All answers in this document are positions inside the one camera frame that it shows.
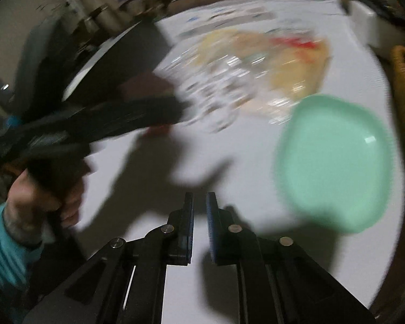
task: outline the table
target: table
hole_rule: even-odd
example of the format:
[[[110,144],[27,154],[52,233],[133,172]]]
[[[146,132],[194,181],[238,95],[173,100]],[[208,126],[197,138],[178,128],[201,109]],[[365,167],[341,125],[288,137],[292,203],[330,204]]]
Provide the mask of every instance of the table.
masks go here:
[[[371,51],[359,44],[337,0],[259,0],[281,17],[309,20],[331,44],[333,58],[321,88],[371,109],[396,137],[390,90]],[[195,38],[180,41],[177,25],[189,11],[167,18],[161,29],[175,47],[160,67]],[[273,29],[277,19],[241,25]],[[113,237],[141,238],[166,222],[195,194],[192,263],[168,266],[164,324],[236,323],[234,268],[211,264],[205,194],[216,191],[219,205],[231,205],[240,220],[267,238],[291,236],[364,305],[370,306],[390,266],[403,218],[405,169],[395,139],[393,187],[382,219],[356,235],[339,235],[301,220],[282,206],[273,183],[274,151],[284,125],[241,114],[225,130],[211,134],[200,123],[174,126],[164,137],[143,138],[141,131],[96,144],[90,156],[95,173],[87,178],[79,239],[89,253]]]

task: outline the red object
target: red object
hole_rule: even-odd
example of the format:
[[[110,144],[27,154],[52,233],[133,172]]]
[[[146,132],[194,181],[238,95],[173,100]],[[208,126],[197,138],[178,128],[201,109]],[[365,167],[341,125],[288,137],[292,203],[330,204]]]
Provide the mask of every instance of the red object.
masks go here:
[[[288,45],[292,47],[302,47],[304,49],[316,49],[318,47],[316,42],[303,42],[301,38],[271,38],[270,41],[275,45]]]

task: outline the white table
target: white table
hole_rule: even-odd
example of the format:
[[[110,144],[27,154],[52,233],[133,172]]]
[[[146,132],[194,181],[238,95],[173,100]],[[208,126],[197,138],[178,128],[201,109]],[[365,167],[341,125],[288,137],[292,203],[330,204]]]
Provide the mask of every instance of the white table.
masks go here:
[[[279,17],[311,21],[332,46],[321,92],[359,103],[376,113],[395,136],[390,90],[370,50],[357,42],[337,0],[261,0]],[[176,43],[163,64],[195,40],[178,42],[171,17],[162,28]],[[274,21],[248,23],[248,30],[273,29]],[[397,244],[403,218],[405,171],[395,140],[393,187],[383,218],[356,235],[336,235],[309,225],[280,202],[273,184],[274,151],[284,125],[241,114],[227,129],[207,133],[200,124],[176,125],[168,137],[139,139],[133,132],[108,139],[90,159],[95,173],[77,225],[80,240],[94,252],[113,237],[143,237],[179,209],[184,193],[195,193],[192,263],[169,266],[164,293],[164,324],[236,323],[238,297],[234,269],[215,267],[208,257],[205,193],[216,191],[219,205],[231,204],[259,236],[290,235],[364,305],[370,306]]]

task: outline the metal screw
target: metal screw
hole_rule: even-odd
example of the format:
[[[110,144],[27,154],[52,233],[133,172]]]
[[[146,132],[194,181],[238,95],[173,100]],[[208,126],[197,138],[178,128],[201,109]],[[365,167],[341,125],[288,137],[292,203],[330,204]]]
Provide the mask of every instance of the metal screw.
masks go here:
[[[232,233],[240,233],[240,231],[242,231],[243,228],[241,227],[241,225],[238,225],[238,224],[231,224],[231,225],[228,227],[228,230],[229,230],[230,232],[232,232]]]
[[[279,239],[279,243],[282,246],[291,246],[294,243],[294,241],[288,236],[283,236]]]
[[[115,238],[110,241],[110,246],[112,248],[119,248],[124,245],[124,240],[122,238]]]
[[[174,226],[172,226],[171,224],[165,224],[163,226],[161,226],[161,231],[164,234],[168,234],[174,231]]]

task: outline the black tool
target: black tool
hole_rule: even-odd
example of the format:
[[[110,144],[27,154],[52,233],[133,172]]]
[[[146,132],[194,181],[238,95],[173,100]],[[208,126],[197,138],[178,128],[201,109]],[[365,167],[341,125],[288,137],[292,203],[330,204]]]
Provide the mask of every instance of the black tool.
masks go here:
[[[368,324],[375,318],[289,237],[271,241],[234,224],[207,195],[213,262],[236,265],[241,324]]]
[[[167,265],[192,256],[193,196],[144,238],[112,239],[40,301],[24,324],[160,324]]]
[[[137,33],[140,29],[151,36],[143,48],[139,45],[141,33]],[[130,43],[138,45],[130,45],[128,52],[134,52],[139,67],[121,70],[119,79],[114,79],[111,71],[111,79],[107,79],[110,84],[150,69],[169,50],[161,33],[149,21],[141,21],[130,32]],[[152,43],[156,50],[151,50]],[[12,102],[13,114],[22,125],[0,133],[0,165],[24,160],[29,174],[60,200],[84,173],[82,160],[90,154],[90,143],[138,128],[175,124],[183,113],[173,95],[63,109],[61,100],[76,56],[77,47],[60,18],[49,17],[33,29],[18,65]],[[86,91],[88,97],[102,91],[96,85]],[[68,235],[60,226],[59,213],[49,214],[48,220],[56,239],[66,240]]]

